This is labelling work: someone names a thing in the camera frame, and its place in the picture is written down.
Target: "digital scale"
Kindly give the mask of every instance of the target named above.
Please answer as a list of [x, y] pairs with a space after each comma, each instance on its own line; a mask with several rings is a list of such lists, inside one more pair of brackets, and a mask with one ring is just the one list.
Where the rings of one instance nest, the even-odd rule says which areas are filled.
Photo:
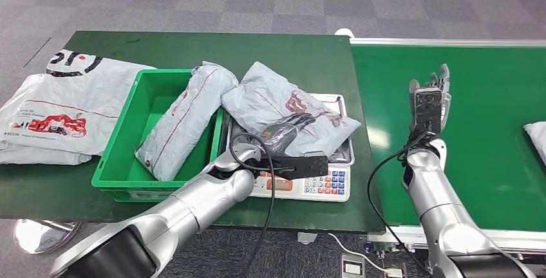
[[[311, 94], [325, 106], [343, 116], [347, 116], [345, 100], [342, 95]], [[227, 145], [232, 135], [246, 132], [233, 118], [229, 120]], [[275, 178], [275, 197], [280, 199], [306, 199], [310, 201], [345, 202], [350, 195], [351, 165], [354, 163], [353, 144], [348, 138], [328, 157], [328, 175], [285, 180]], [[260, 172], [254, 182], [250, 196], [271, 197], [271, 175]]]

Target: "electrical cord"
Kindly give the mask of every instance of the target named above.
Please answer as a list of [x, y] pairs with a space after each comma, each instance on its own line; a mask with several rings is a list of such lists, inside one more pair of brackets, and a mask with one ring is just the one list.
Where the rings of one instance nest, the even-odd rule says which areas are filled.
[[391, 234], [394, 236], [394, 238], [398, 241], [398, 243], [400, 244], [400, 246], [402, 246], [402, 249], [404, 249], [405, 252], [408, 253], [408, 255], [413, 259], [413, 261], [415, 262], [415, 264], [417, 264], [419, 266], [419, 268], [428, 276], [428, 277], [433, 277], [432, 276], [432, 273], [430, 273], [426, 267], [421, 263], [419, 262], [419, 260], [410, 252], [410, 250], [408, 249], [408, 247], [406, 247], [406, 244], [404, 244], [402, 242], [402, 240], [400, 240], [400, 238], [398, 237], [398, 235], [396, 235], [396, 233], [394, 232], [394, 230], [389, 226], [389, 224], [387, 223], [387, 221], [385, 220], [385, 218], [383, 217], [383, 215], [381, 215], [381, 213], [379, 212], [379, 209], [377, 209], [377, 207], [375, 206], [375, 204], [373, 203], [372, 201], [372, 195], [370, 194], [370, 187], [372, 185], [372, 180], [373, 180], [373, 177], [377, 174], [377, 171], [379, 171], [379, 169], [387, 162], [389, 162], [390, 160], [392, 160], [393, 158], [398, 158], [400, 159], [401, 155], [403, 154], [408, 154], [408, 152], [410, 151], [410, 149], [417, 143], [419, 143], [419, 141], [421, 141], [425, 136], [427, 136], [429, 133], [428, 132], [423, 132], [421, 135], [419, 135], [415, 140], [411, 141], [410, 143], [406, 144], [402, 149], [400, 149], [399, 151], [397, 151], [396, 153], [393, 153], [391, 154], [390, 156], [388, 156], [387, 158], [385, 158], [382, 162], [379, 162], [379, 164], [373, 169], [372, 173], [370, 174], [370, 178], [368, 178], [368, 184], [367, 184], [367, 187], [366, 187], [366, 191], [368, 193], [368, 201], [370, 201], [370, 204], [372, 205], [372, 208], [373, 210], [375, 211], [375, 213], [379, 216], [379, 218], [381, 219], [381, 221], [383, 222], [383, 225], [389, 230], [389, 232], [391, 232]]
[[[257, 168], [253, 167], [251, 165], [246, 164], [245, 162], [241, 161], [236, 155], [235, 151], [233, 149], [233, 144], [235, 143], [235, 139], [237, 139], [240, 136], [248, 136], [250, 138], [255, 139], [260, 145], [263, 151], [265, 152], [265, 155], [267, 156], [267, 161], [269, 162], [269, 168]], [[256, 255], [258, 254], [258, 250], [261, 246], [261, 243], [263, 241], [263, 237], [265, 235], [265, 232], [267, 231], [267, 227], [269, 226], [269, 220], [271, 219], [271, 213], [273, 212], [273, 202], [275, 200], [275, 171], [279, 171], [280, 169], [286, 169], [286, 168], [278, 168], [275, 169], [273, 166], [273, 160], [271, 159], [271, 155], [269, 154], [269, 151], [267, 150], [267, 147], [263, 143], [262, 140], [260, 140], [256, 135], [252, 133], [238, 133], [237, 135], [233, 136], [231, 139], [231, 142], [229, 143], [229, 152], [242, 167], [245, 169], [253, 170], [253, 171], [269, 171], [271, 173], [271, 202], [269, 203], [269, 211], [267, 212], [267, 217], [265, 218], [265, 222], [263, 224], [263, 229], [261, 231], [261, 234], [259, 235], [258, 241], [256, 241], [256, 245], [254, 246], [254, 250], [252, 251], [252, 254], [250, 255], [250, 259], [247, 262], [247, 265], [244, 267], [243, 271], [241, 272], [241, 278], [246, 278], [246, 276], [249, 275], [250, 266], [252, 265], [252, 262], [256, 258]]]
[[345, 252], [347, 252], [348, 254], [354, 254], [354, 255], [358, 255], [359, 257], [363, 257], [364, 260], [368, 261], [373, 267], [377, 268], [378, 270], [380, 270], [380, 271], [382, 271], [382, 272], [384, 272], [384, 273], [388, 273], [388, 272], [389, 272], [388, 270], [386, 270], [386, 269], [384, 269], [384, 268], [382, 268], [382, 267], [376, 265], [374, 262], [372, 262], [372, 260], [368, 259], [368, 257], [366, 257], [364, 254], [360, 254], [360, 253], [358, 253], [358, 252], [354, 252], [354, 251], [351, 251], [351, 250], [345, 248], [345, 247], [341, 244], [341, 242], [339, 241], [339, 238], [337, 238], [337, 236], [333, 235], [332, 233], [328, 233], [328, 235], [329, 235], [329, 236], [332, 236], [332, 237], [335, 239], [335, 241], [337, 241], [337, 243], [339, 244], [339, 246], [341, 247], [341, 249], [345, 250]]

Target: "green bin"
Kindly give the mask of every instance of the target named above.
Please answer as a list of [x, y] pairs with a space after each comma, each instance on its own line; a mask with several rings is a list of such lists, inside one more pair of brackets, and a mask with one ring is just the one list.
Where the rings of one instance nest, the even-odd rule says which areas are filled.
[[138, 73], [91, 180], [93, 187], [119, 202], [159, 202], [216, 158], [222, 108], [213, 114], [173, 181], [156, 180], [135, 158], [135, 149], [186, 88], [190, 77], [190, 69], [154, 69]]

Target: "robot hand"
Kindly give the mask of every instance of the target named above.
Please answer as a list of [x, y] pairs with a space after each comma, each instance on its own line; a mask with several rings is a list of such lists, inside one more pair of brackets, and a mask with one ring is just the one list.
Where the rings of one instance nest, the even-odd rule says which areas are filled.
[[308, 124], [316, 121], [309, 113], [292, 114], [268, 125], [259, 135], [273, 157], [284, 156], [288, 146]]
[[444, 129], [449, 114], [451, 95], [449, 94], [449, 68], [447, 64], [440, 67], [440, 78], [431, 74], [431, 82], [420, 87], [415, 79], [409, 83], [409, 109], [411, 124], [409, 125], [412, 141], [423, 132], [437, 137]]

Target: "plastic package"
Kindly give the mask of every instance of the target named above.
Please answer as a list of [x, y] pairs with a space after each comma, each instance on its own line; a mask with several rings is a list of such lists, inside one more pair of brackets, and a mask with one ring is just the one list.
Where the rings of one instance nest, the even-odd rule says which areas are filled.
[[546, 165], [546, 122], [535, 122], [523, 127], [531, 137], [542, 162]]
[[253, 134], [261, 134], [268, 125], [283, 118], [290, 121], [294, 119], [291, 116], [300, 114], [298, 118], [305, 125], [284, 149], [288, 156], [304, 156], [314, 151], [330, 156], [361, 125], [331, 111], [260, 62], [250, 67], [237, 88], [222, 96], [222, 106]]
[[153, 68], [61, 50], [0, 109], [0, 162], [78, 164], [101, 155], [142, 69]]
[[186, 89], [136, 150], [136, 158], [158, 180], [173, 180], [193, 150], [220, 97], [238, 85], [228, 69], [203, 62], [192, 70]]

